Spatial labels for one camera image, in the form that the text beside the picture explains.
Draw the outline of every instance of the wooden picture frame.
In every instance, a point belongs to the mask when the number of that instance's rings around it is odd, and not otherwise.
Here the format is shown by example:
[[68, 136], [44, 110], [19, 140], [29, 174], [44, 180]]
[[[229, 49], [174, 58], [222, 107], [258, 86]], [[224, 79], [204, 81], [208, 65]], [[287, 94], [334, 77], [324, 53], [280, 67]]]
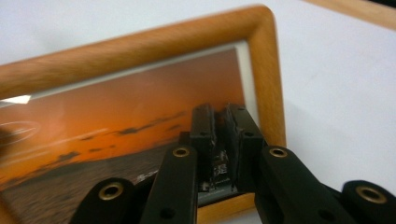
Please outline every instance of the wooden picture frame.
[[[0, 66], [0, 99], [45, 91], [189, 52], [245, 40], [248, 43], [260, 125], [271, 145], [286, 146], [282, 90], [273, 14], [247, 7]], [[215, 222], [254, 207], [252, 195], [198, 211]], [[11, 222], [0, 205], [0, 221]]]

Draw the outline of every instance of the metal grommet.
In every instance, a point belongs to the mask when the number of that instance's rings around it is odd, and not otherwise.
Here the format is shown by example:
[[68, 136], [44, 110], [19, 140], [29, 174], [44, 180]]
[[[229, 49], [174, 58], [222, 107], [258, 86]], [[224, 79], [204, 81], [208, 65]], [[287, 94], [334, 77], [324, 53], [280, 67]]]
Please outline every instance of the metal grommet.
[[186, 147], [178, 147], [173, 150], [173, 154], [176, 157], [186, 157], [190, 155], [190, 151]]
[[278, 158], [285, 158], [288, 156], [288, 152], [285, 149], [277, 148], [277, 147], [271, 148], [270, 154]]
[[99, 191], [99, 198], [103, 201], [113, 200], [119, 197], [123, 192], [123, 185], [120, 182], [113, 182], [104, 186]]
[[373, 189], [366, 186], [358, 186], [356, 187], [356, 192], [361, 196], [364, 200], [369, 201], [371, 203], [386, 203], [387, 197], [378, 191], [377, 189]]

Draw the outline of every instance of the white surface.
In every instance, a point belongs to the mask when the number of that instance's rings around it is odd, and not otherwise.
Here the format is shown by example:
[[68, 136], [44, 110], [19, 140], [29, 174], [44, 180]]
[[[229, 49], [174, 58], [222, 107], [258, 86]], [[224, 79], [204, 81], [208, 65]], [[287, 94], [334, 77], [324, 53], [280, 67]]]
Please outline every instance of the white surface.
[[0, 3], [0, 64], [263, 3], [276, 17], [288, 147], [323, 183], [396, 194], [396, 32], [297, 0]]
[[250, 52], [246, 40], [239, 41], [236, 45], [236, 55], [239, 63], [239, 73], [242, 78], [245, 106], [254, 122], [260, 128], [259, 111], [257, 108], [256, 90], [254, 88], [253, 71], [251, 67]]

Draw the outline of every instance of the orange sky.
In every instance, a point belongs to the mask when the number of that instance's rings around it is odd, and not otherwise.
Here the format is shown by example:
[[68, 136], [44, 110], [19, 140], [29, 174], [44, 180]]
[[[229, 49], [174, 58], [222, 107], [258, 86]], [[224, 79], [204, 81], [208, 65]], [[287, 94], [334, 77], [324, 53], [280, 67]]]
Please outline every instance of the orange sky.
[[69, 162], [176, 141], [190, 129], [193, 107], [243, 99], [228, 50], [0, 108], [0, 189]]

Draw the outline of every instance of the black plastic part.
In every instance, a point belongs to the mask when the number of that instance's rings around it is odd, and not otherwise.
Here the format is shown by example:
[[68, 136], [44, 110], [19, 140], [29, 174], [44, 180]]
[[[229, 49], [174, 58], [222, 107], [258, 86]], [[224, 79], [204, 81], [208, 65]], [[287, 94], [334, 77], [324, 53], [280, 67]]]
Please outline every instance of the black plastic part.
[[[356, 223], [293, 152], [284, 147], [265, 147], [261, 159], [262, 177], [276, 200], [270, 208], [278, 205], [282, 211], [280, 223]], [[272, 200], [265, 194], [262, 197], [256, 200], [258, 206]], [[273, 210], [262, 209], [267, 214]]]
[[395, 7], [396, 8], [396, 0], [369, 0], [370, 2], [375, 2], [378, 4], [382, 4], [388, 7]]
[[266, 142], [253, 118], [241, 105], [226, 107], [225, 125], [230, 178], [239, 192], [254, 192], [253, 173], [259, 169], [255, 165]]
[[151, 192], [156, 175], [151, 175], [134, 186], [134, 195], [131, 200], [131, 210], [129, 212], [131, 221], [128, 224], [139, 223], [145, 210], [146, 202]]
[[367, 181], [347, 182], [341, 193], [341, 203], [359, 223], [388, 224], [396, 221], [395, 197]]
[[190, 132], [180, 132], [178, 136], [179, 145], [190, 145]]
[[198, 153], [197, 177], [199, 182], [210, 182], [213, 176], [213, 150], [216, 143], [214, 110], [209, 104], [192, 110], [190, 140]]
[[254, 203], [256, 204], [257, 212], [259, 213], [262, 223], [279, 224], [284, 223], [285, 216], [273, 195], [254, 195]]
[[140, 223], [196, 222], [196, 162], [192, 147], [178, 146], [165, 153]]
[[[110, 200], [110, 195], [120, 195]], [[134, 213], [131, 200], [134, 196], [134, 185], [126, 179], [109, 178], [95, 185], [79, 205], [70, 223], [72, 224], [121, 224], [131, 223]]]

